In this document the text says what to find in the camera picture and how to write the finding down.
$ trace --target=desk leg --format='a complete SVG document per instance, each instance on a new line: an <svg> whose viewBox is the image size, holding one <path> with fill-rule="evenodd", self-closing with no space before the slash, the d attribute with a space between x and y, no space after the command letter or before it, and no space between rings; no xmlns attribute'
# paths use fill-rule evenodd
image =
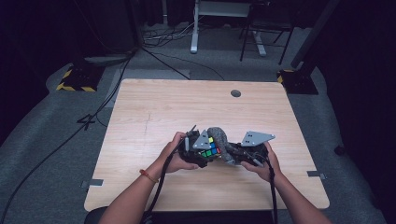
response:
<svg viewBox="0 0 396 224"><path fill-rule="evenodd" d="M260 37L261 32L252 31L252 33L260 56L267 56L267 52L265 51L264 45L262 44L262 38Z"/></svg>
<svg viewBox="0 0 396 224"><path fill-rule="evenodd" d="M194 29L192 31L192 40L191 40L191 53L197 53L198 51L198 15L199 15L199 1L195 0L195 9L194 9Z"/></svg>

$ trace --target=gray carpet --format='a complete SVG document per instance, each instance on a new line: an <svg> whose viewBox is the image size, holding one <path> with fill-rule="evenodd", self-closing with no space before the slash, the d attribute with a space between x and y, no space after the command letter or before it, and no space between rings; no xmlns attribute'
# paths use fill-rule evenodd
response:
<svg viewBox="0 0 396 224"><path fill-rule="evenodd" d="M255 46L248 46L244 61L239 62L242 41L237 38L239 30L232 28L202 31L197 54L190 54L190 36L148 50L195 62L157 54L176 69L190 71L191 79L221 80L221 75L225 80L276 81L276 72L290 68L293 56L308 33L308 29L296 29L282 65L277 64L282 49L266 48L268 55L261 57ZM271 39L268 35L262 36L264 40ZM120 65L106 68L98 92L56 91L67 67L68 64L48 79L50 94L20 122L0 148L1 212L23 177L80 127L78 119L93 114L106 99L120 69ZM128 64L127 76L137 70L170 69L139 50ZM348 156L333 153L333 149L342 144L337 121L319 70L314 71L312 78L319 95L289 95L289 99L315 165L328 177L323 185L330 207L324 213L334 223L386 223L381 212L372 206L370 189L354 163ZM98 114L99 120L107 124L111 112L111 107L105 107ZM92 177L106 133L106 127L97 118L94 120L87 131L76 134L24 183L8 209L7 224L83 223L87 214L83 207L86 190L80 184ZM286 210L279 211L279 223L291 223Z"/></svg>

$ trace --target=table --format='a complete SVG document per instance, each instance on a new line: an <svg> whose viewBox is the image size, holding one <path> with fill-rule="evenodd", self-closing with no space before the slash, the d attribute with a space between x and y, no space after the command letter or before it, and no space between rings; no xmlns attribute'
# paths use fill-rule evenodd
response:
<svg viewBox="0 0 396 224"><path fill-rule="evenodd" d="M232 90L241 96L231 96ZM316 207L329 206L320 178L307 174L317 169L281 84L124 79L92 176L103 179L103 185L90 186L85 209L109 205L140 175L139 169L157 158L175 132L189 131L193 125L200 131L220 127L234 143L242 141L247 131L274 134L270 143L284 174ZM276 197L278 208L286 208ZM154 211L272 207L269 183L219 159L204 169L166 175Z"/></svg>
<svg viewBox="0 0 396 224"><path fill-rule="evenodd" d="M198 52L198 23L199 15L205 16L228 16L228 17L247 17L250 3L233 3L233 2L211 2L195 0L194 8L194 28L192 31L191 39L191 53ZM254 40L257 43L257 49L261 56L266 56L262 38L260 37L261 32L252 32Z"/></svg>

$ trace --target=wooden table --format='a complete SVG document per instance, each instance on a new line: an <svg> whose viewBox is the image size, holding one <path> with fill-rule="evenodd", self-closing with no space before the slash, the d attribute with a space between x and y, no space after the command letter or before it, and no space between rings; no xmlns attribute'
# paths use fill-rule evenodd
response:
<svg viewBox="0 0 396 224"><path fill-rule="evenodd" d="M232 90L241 92L231 96ZM241 142L247 131L271 133L270 143L281 169L316 207L329 199L294 116L278 83L124 79L108 124L85 208L109 205L160 154L177 131L220 127L230 142ZM148 206L154 196L152 192ZM286 208L277 195L278 208ZM221 159L204 169L178 171L165 177L154 211L268 210L269 183L242 166Z"/></svg>

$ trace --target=hand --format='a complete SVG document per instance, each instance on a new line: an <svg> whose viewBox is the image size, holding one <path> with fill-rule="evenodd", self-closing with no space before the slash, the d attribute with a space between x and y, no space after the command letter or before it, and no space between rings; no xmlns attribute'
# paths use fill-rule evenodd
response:
<svg viewBox="0 0 396 224"><path fill-rule="evenodd" d="M158 164L159 167L161 167L161 169L163 168L163 164L166 161L166 158L172 153L172 151L175 149L175 147L177 146L177 144L184 138L186 137L185 133L176 133L172 142L169 142L165 148L163 149L163 151L161 152L160 156L158 157L158 159L153 163L153 164ZM188 163L183 161L180 156L178 155L178 153L175 153L173 155L173 158L171 160L171 162L169 163L168 168L166 169L166 173L173 173L176 172L180 169L184 169L184 170L194 170L197 169L199 166L197 164L193 164L193 163Z"/></svg>
<svg viewBox="0 0 396 224"><path fill-rule="evenodd" d="M268 158L270 159L271 165L274 169L275 175L282 175L280 171L279 161L277 160L275 152L272 150L270 144L268 142L264 143L268 150ZM264 164L264 167L254 166L248 162L242 161L241 165L245 167L245 169L257 173L259 177L263 180L270 181L270 169L267 163Z"/></svg>

